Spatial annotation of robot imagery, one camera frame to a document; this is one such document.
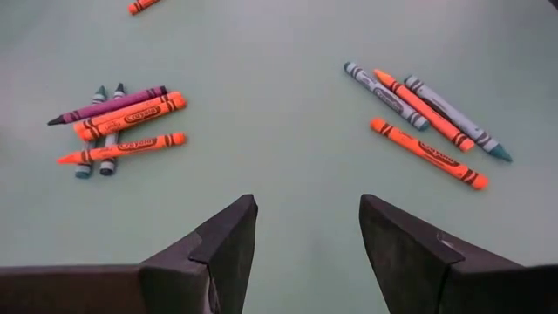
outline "table surface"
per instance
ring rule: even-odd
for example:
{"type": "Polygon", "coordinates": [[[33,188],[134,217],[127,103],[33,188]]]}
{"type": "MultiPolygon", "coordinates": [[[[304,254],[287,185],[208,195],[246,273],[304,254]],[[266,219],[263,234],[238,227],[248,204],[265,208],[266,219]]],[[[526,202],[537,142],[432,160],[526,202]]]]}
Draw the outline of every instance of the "table surface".
{"type": "Polygon", "coordinates": [[[245,313],[387,313],[364,252],[375,194],[469,242],[558,262],[558,11],[524,0],[4,0],[0,10],[0,265],[131,263],[241,194],[260,206],[245,313]],[[420,133],[344,73],[414,73],[514,157],[420,133]],[[184,131],[184,147],[73,177],[81,144],[46,126],[103,84],[165,84],[185,111],[123,141],[184,131]],[[373,133],[380,116],[486,174],[476,192],[373,133]]]}

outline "crayon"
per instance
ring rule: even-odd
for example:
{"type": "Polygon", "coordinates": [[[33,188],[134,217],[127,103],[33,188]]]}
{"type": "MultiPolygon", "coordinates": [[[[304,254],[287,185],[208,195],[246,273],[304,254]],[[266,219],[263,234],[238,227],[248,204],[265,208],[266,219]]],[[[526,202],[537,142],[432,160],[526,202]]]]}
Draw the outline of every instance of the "crayon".
{"type": "Polygon", "coordinates": [[[431,107],[425,104],[419,97],[409,91],[404,85],[398,83],[389,74],[374,70],[374,74],[380,82],[395,92],[407,104],[415,108],[420,114],[430,121],[440,133],[446,136],[461,151],[466,152],[474,147],[474,142],[462,133],[457,127],[436,113],[431,107]]]}
{"type": "Polygon", "coordinates": [[[159,96],[157,98],[149,99],[149,100],[140,102],[138,104],[131,105],[131,106],[119,109],[117,111],[113,111],[111,113],[105,113],[105,114],[99,115],[97,117],[93,117],[93,118],[85,119],[83,121],[76,122],[76,123],[73,124],[73,129],[74,129],[74,131],[76,131],[76,133],[80,133],[80,132],[85,131],[88,128],[92,128],[93,126],[97,126],[101,123],[105,123],[105,122],[108,122],[110,120],[120,118],[120,117],[125,116],[125,115],[130,114],[130,113],[135,113],[139,110],[148,108],[148,107],[153,106],[153,105],[158,105],[160,103],[164,103],[165,101],[168,101],[170,99],[183,99],[183,98],[182,98],[182,95],[179,92],[170,92],[168,94],[159,96]]]}
{"type": "Polygon", "coordinates": [[[358,83],[366,87],[366,89],[384,101],[386,105],[403,117],[403,119],[407,120],[407,122],[411,123],[419,131],[424,131],[430,126],[430,123],[428,123],[428,120],[425,119],[425,117],[421,116],[420,113],[417,113],[414,108],[407,105],[401,98],[389,89],[385,88],[375,78],[371,78],[363,71],[363,69],[358,67],[358,65],[352,62],[347,62],[344,65],[344,69],[347,74],[351,75],[358,83]]]}
{"type": "MultiPolygon", "coordinates": [[[[106,90],[104,86],[99,87],[99,89],[97,90],[97,92],[95,92],[95,95],[93,96],[92,99],[92,105],[97,105],[100,104],[102,102],[106,101],[106,90]]],[[[95,140],[86,140],[84,141],[84,148],[83,150],[90,150],[95,148],[95,140]]],[[[91,176],[91,172],[92,172],[92,164],[91,162],[83,162],[80,163],[76,166],[76,170],[74,172],[74,175],[76,176],[76,178],[79,179],[87,179],[91,176]]]]}
{"type": "Polygon", "coordinates": [[[159,135],[151,139],[136,140],[134,142],[110,145],[109,147],[94,148],[83,152],[74,152],[58,159],[59,164],[80,162],[94,162],[108,158],[116,158],[128,154],[159,150],[166,147],[182,145],[186,142],[184,133],[159,135]]]}
{"type": "Polygon", "coordinates": [[[506,149],[498,143],[494,138],[488,135],[483,129],[475,125],[465,114],[461,113],[455,107],[451,106],[447,101],[441,98],[430,87],[419,80],[416,76],[411,75],[405,80],[405,85],[419,96],[427,105],[442,117],[452,122],[459,130],[469,135],[477,145],[484,149],[487,153],[496,158],[512,162],[512,156],[507,153],[506,149]]]}
{"type": "MultiPolygon", "coordinates": [[[[119,83],[118,87],[116,87],[116,91],[114,91],[114,95],[112,96],[113,99],[119,99],[126,96],[126,92],[124,91],[124,85],[119,83]]],[[[105,146],[115,145],[119,143],[119,133],[111,133],[106,135],[105,137],[105,146]]],[[[101,167],[99,169],[99,173],[104,176],[109,176],[114,174],[114,170],[116,169],[116,158],[107,158],[101,161],[101,167]]]]}
{"type": "Polygon", "coordinates": [[[146,89],[145,91],[136,92],[134,94],[127,95],[120,99],[112,99],[106,101],[102,105],[87,106],[69,113],[61,114],[57,118],[49,121],[47,125],[55,126],[58,124],[72,123],[75,121],[79,121],[81,119],[86,119],[86,118],[98,116],[103,113],[119,110],[120,108],[124,108],[125,106],[137,104],[139,102],[146,101],[148,99],[153,99],[155,97],[159,97],[160,95],[164,95],[166,93],[167,93],[167,89],[165,88],[165,86],[146,89]]]}
{"type": "Polygon", "coordinates": [[[112,119],[108,122],[93,126],[83,132],[78,133],[82,140],[95,140],[104,135],[124,130],[128,127],[137,126],[140,123],[158,118],[167,113],[183,109],[186,106],[184,99],[170,99],[158,105],[152,105],[135,113],[127,114],[123,117],[112,119]]]}
{"type": "Polygon", "coordinates": [[[130,5],[128,5],[128,11],[132,15],[136,15],[148,7],[156,4],[159,0],[138,0],[130,5]]]}
{"type": "Polygon", "coordinates": [[[453,177],[465,182],[471,187],[481,190],[488,184],[488,179],[483,174],[471,170],[468,166],[457,162],[438,150],[426,145],[424,142],[413,138],[381,118],[374,118],[370,123],[371,128],[388,139],[405,147],[407,150],[430,161],[434,166],[446,171],[453,177]]]}

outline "crayola logo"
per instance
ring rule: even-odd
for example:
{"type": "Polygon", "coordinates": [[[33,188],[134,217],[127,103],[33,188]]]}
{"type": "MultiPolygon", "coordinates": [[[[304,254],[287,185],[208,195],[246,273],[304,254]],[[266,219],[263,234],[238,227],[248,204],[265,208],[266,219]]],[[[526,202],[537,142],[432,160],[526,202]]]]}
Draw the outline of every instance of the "crayola logo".
{"type": "Polygon", "coordinates": [[[459,166],[459,163],[449,157],[447,157],[446,155],[442,154],[441,152],[437,151],[436,149],[429,147],[428,145],[426,145],[425,143],[419,141],[418,142],[418,146],[420,148],[422,148],[423,151],[425,151],[425,153],[427,153],[428,155],[430,155],[431,157],[433,157],[433,159],[440,161],[442,163],[445,163],[448,166],[452,166],[452,167],[457,167],[459,166]]]}
{"type": "Polygon", "coordinates": [[[154,146],[155,144],[157,144],[157,138],[138,140],[132,143],[119,144],[119,150],[126,152],[137,151],[154,146]]]}
{"type": "Polygon", "coordinates": [[[390,106],[391,109],[395,110],[396,113],[401,113],[403,111],[403,107],[401,106],[401,104],[399,104],[399,102],[396,99],[394,99],[390,94],[388,94],[384,90],[380,88],[374,88],[372,92],[374,93],[374,95],[378,96],[381,100],[383,100],[388,106],[390,106]]]}
{"type": "Polygon", "coordinates": [[[125,116],[124,121],[127,123],[135,123],[135,122],[142,121],[144,119],[149,119],[159,113],[160,113],[160,108],[158,106],[153,106],[145,110],[142,110],[140,112],[132,113],[130,115],[125,116]]]}

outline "blue-gray crayon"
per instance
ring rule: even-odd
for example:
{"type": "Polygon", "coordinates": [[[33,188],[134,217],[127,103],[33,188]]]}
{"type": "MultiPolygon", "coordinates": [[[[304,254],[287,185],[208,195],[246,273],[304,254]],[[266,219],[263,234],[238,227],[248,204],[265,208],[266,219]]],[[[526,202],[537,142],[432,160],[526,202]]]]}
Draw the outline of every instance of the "blue-gray crayon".
{"type": "Polygon", "coordinates": [[[459,130],[469,135],[477,145],[496,158],[511,162],[512,156],[504,147],[483,129],[475,125],[465,114],[461,113],[447,101],[441,98],[420,79],[411,75],[405,80],[405,85],[419,96],[424,102],[439,113],[442,117],[452,122],[459,130]]]}
{"type": "Polygon", "coordinates": [[[413,107],[409,106],[398,95],[384,87],[382,83],[366,74],[364,70],[359,68],[356,64],[347,62],[344,65],[344,69],[358,83],[366,87],[366,89],[384,101],[386,105],[403,117],[403,119],[406,119],[419,131],[424,131],[428,128],[428,126],[430,126],[430,123],[425,117],[418,113],[413,107]]]}
{"type": "MultiPolygon", "coordinates": [[[[116,91],[114,91],[114,95],[112,96],[113,99],[119,99],[126,96],[126,92],[124,91],[124,85],[122,83],[119,83],[119,86],[116,88],[116,91]]],[[[118,144],[119,142],[119,133],[115,132],[112,134],[108,134],[105,137],[105,146],[110,146],[110,145],[114,145],[114,144],[118,144]]],[[[101,162],[101,168],[99,170],[99,172],[104,175],[104,176],[110,176],[113,175],[114,172],[116,171],[116,159],[114,158],[109,158],[106,160],[103,160],[101,162]]]]}
{"type": "MultiPolygon", "coordinates": [[[[95,95],[93,95],[92,105],[100,104],[106,101],[106,90],[104,86],[99,87],[95,95]]],[[[86,141],[84,142],[83,150],[90,150],[95,148],[95,141],[86,141]]],[[[79,179],[87,179],[91,176],[92,172],[92,164],[90,163],[81,163],[76,166],[75,176],[79,179]]]]}

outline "black plastic part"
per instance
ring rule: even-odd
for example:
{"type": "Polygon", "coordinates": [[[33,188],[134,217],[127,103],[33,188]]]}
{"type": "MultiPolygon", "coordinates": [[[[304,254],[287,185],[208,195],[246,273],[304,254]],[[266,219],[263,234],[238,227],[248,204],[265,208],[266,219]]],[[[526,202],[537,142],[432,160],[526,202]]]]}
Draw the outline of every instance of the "black plastic part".
{"type": "Polygon", "coordinates": [[[391,314],[558,313],[558,266],[523,268],[374,195],[359,220],[391,314]]]}
{"type": "Polygon", "coordinates": [[[240,314],[256,217],[244,195],[140,264],[0,268],[0,313],[240,314]]]}
{"type": "Polygon", "coordinates": [[[244,195],[195,230],[203,242],[189,258],[209,267],[221,313],[242,313],[254,255],[257,211],[254,196],[244,195]]]}

